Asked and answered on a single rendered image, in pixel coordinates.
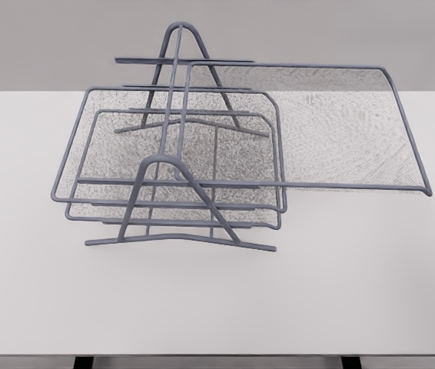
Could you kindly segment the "large grey mesh folder tray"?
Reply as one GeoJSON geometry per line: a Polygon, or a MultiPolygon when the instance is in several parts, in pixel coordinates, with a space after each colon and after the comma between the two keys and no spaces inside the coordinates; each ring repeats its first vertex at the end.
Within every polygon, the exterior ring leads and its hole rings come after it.
{"type": "Polygon", "coordinates": [[[269,108],[288,187],[433,193],[385,68],[193,61],[184,85],[187,95],[232,95],[242,110],[269,108]]]}

